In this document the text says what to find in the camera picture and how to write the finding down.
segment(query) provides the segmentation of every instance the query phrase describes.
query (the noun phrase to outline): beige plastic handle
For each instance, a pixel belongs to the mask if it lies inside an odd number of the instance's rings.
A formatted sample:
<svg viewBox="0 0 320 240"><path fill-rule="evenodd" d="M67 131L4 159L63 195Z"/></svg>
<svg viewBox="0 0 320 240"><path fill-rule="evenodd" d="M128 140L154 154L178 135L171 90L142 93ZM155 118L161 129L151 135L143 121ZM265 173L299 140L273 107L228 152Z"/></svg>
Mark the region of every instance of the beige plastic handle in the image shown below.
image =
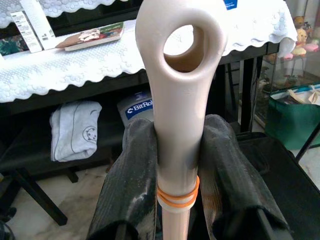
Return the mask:
<svg viewBox="0 0 320 240"><path fill-rule="evenodd" d="M137 16L135 37L150 83L158 139L158 187L171 196L195 188L209 89L227 43L226 12L223 0L144 0ZM190 49L164 54L170 34L185 25L193 26ZM164 239L186 239L193 204L177 209L158 201Z"/></svg>

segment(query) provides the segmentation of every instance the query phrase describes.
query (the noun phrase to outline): white lace tablecloth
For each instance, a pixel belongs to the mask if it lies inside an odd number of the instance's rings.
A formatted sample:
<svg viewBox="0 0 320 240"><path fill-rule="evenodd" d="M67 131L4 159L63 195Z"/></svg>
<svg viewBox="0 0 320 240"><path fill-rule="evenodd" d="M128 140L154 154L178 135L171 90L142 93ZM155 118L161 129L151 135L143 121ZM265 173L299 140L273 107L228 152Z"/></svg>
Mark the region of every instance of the white lace tablecloth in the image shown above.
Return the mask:
<svg viewBox="0 0 320 240"><path fill-rule="evenodd" d="M291 52L297 33L286 3L282 0L253 2L260 2L260 5L255 7L256 11L250 11L250 16L243 16L240 6L228 11L232 27L223 55L232 50L243 51L248 46L260 47L266 42L280 41L280 53ZM5 56L4 64L0 65L0 103L27 99L32 94L45 95L49 90L62 91L68 85L81 87L86 81L99 82L105 76L138 72L144 64L135 41L135 25L135 20L126 21L121 40L90 48L72 52L51 49L33 54L25 51ZM66 37L58 37L57 42ZM182 53L192 42L193 28L179 28L167 41L164 52Z"/></svg>
<svg viewBox="0 0 320 240"><path fill-rule="evenodd" d="M56 18L63 12L74 13L79 9L95 9L98 5L111 5L115 0L39 0L46 16ZM21 11L20 0L0 0L0 29L13 22L10 13Z"/></svg>

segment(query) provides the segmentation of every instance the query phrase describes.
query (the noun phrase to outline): green bag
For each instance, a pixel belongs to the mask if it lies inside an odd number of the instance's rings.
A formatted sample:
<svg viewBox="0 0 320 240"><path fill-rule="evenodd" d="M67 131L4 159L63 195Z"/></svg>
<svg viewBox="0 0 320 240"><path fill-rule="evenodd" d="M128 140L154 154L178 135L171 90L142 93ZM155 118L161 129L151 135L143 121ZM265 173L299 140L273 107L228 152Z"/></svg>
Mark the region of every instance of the green bag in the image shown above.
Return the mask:
<svg viewBox="0 0 320 240"><path fill-rule="evenodd" d="M311 87L291 88L296 93L311 91ZM265 132L282 142L289 150L301 149L310 134L320 123L320 106L317 104L286 104L276 96L288 95L287 90L272 93L269 99ZM320 135L312 145L320 144Z"/></svg>

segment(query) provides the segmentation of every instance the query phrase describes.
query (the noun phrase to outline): gray towel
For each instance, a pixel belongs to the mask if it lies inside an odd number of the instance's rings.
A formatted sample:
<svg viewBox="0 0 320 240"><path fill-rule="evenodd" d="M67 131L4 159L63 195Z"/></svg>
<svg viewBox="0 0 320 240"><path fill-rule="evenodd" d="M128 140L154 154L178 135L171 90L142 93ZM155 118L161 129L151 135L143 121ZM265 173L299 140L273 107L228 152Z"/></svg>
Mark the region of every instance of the gray towel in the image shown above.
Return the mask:
<svg viewBox="0 0 320 240"><path fill-rule="evenodd" d="M102 107L94 101L63 104L50 117L51 160L87 159L97 150L97 122Z"/></svg>

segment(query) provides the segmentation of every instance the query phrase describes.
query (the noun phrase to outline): orange rubber band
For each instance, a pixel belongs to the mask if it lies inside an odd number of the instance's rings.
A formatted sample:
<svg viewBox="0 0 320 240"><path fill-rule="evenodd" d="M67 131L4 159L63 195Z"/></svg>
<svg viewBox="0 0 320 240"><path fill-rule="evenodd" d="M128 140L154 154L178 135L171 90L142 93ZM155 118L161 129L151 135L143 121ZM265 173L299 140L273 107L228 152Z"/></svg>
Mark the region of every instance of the orange rubber band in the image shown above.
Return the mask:
<svg viewBox="0 0 320 240"><path fill-rule="evenodd" d="M197 195L198 195L198 188L199 188L199 184L200 184L200 179L198 176L196 176L196 183L195 183L195 187L194 189L192 190L192 192L186 194L186 195L183 195L183 196L172 196L172 195L169 195L167 193L165 193L164 191L162 191L159 186L157 188L157 195L158 197L167 205L171 206L171 207L174 207L174 208L186 208L188 206L190 206L191 204L193 204L197 198ZM193 198L186 202L186 203L174 203L174 202L171 202L170 200L176 200L176 201L179 201L179 200L184 200L184 199L187 199L189 197L191 197L193 195Z"/></svg>

